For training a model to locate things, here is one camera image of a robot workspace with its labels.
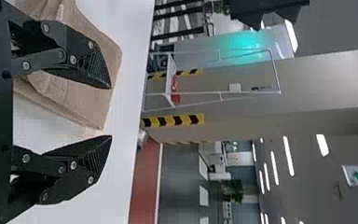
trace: yellow and black hazard stripe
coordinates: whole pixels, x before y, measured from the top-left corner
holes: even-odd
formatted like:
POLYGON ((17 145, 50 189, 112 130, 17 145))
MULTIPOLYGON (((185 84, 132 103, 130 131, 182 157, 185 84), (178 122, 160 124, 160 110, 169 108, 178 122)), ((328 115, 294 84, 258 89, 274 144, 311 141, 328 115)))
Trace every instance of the yellow and black hazard stripe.
MULTIPOLYGON (((201 75, 202 73, 203 73, 202 68, 176 71, 176 75, 178 77, 197 76, 197 75, 201 75)), ((156 80, 165 79, 166 77, 167 77, 167 72, 155 72, 155 73, 149 74, 149 76, 147 76, 147 80, 156 81, 156 80)))
POLYGON ((212 143, 212 141, 189 141, 189 142, 166 142, 166 145, 190 145, 190 144, 201 144, 201 143, 212 143))
POLYGON ((204 114, 191 115, 167 115, 142 118, 142 125, 145 128, 161 128, 173 126, 191 126, 205 124, 204 114))
POLYGON ((147 80, 162 80, 167 77, 167 72, 155 72, 153 74, 149 74, 147 80))
POLYGON ((191 70, 176 71, 176 75, 179 77, 189 77, 201 75, 203 72, 202 68, 195 68, 191 70))

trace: bolt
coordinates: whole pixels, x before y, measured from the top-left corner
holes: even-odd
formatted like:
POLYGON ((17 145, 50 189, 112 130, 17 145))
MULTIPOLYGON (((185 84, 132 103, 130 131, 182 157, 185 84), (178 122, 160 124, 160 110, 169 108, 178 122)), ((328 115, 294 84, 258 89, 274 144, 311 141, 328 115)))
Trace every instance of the bolt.
POLYGON ((47 24, 43 24, 43 30, 48 33, 50 31, 50 27, 47 24))
POLYGON ((60 59, 63 59, 64 56, 65 56, 65 54, 62 52, 62 50, 60 50, 58 52, 58 57, 60 57, 60 59))
POLYGON ((31 156, 28 154, 25 154, 22 156, 22 162, 28 163, 31 160, 31 156))
POLYGON ((47 200, 48 200, 48 194, 44 193, 43 196, 42 196, 42 201, 45 202, 47 200))
POLYGON ((72 55, 71 56, 71 64, 76 64, 76 62, 77 62, 77 58, 74 55, 72 55))
POLYGON ((72 162, 71 162, 71 170, 75 170, 76 167, 77 167, 77 162, 76 162, 76 161, 72 161, 72 162))
POLYGON ((22 62, 22 69, 24 69, 25 71, 30 70, 31 68, 31 64, 28 62, 22 62))
POLYGON ((89 48, 93 49, 94 48, 94 43, 92 43, 92 41, 89 41, 89 48))
POLYGON ((94 183, 94 177, 90 176, 89 177, 89 184, 92 184, 92 183, 94 183))
POLYGON ((65 167, 61 166, 60 168, 58 168, 59 174, 63 174, 63 172, 65 172, 65 167))

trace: white table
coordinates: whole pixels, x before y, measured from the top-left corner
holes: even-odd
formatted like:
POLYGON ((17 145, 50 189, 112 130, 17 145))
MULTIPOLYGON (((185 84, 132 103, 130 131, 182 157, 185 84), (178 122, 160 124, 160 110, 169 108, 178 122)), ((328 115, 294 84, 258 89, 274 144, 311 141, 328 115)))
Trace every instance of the white table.
MULTIPOLYGON (((114 143, 99 182, 69 202, 34 206, 10 223, 128 223, 136 138, 154 0, 77 0, 80 10, 122 48, 106 127, 114 143)), ((42 153, 95 132, 14 97, 14 143, 42 153)))

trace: red floor line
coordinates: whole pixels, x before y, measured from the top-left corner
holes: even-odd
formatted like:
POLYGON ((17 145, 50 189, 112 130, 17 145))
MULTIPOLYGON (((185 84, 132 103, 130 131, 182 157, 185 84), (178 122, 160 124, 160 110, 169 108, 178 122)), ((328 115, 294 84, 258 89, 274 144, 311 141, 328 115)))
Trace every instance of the red floor line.
POLYGON ((147 140, 137 153, 132 183, 130 224, 155 224, 159 143, 147 140))

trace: green exit sign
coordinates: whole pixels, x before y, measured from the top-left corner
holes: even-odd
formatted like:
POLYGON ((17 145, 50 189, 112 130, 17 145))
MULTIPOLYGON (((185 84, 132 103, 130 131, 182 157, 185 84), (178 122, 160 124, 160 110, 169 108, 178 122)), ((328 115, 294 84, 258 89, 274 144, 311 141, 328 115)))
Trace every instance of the green exit sign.
POLYGON ((342 169, 348 185, 358 187, 358 165, 343 165, 342 169))

